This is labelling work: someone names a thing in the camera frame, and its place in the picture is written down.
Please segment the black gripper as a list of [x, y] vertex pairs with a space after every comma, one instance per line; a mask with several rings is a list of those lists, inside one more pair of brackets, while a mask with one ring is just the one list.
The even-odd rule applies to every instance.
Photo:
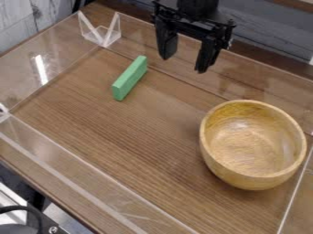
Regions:
[[153, 4], [163, 59], [171, 59], [179, 51], [179, 33], [197, 38], [201, 48], [195, 69], [205, 73], [221, 49], [231, 47], [236, 21], [220, 11], [220, 0], [153, 0]]

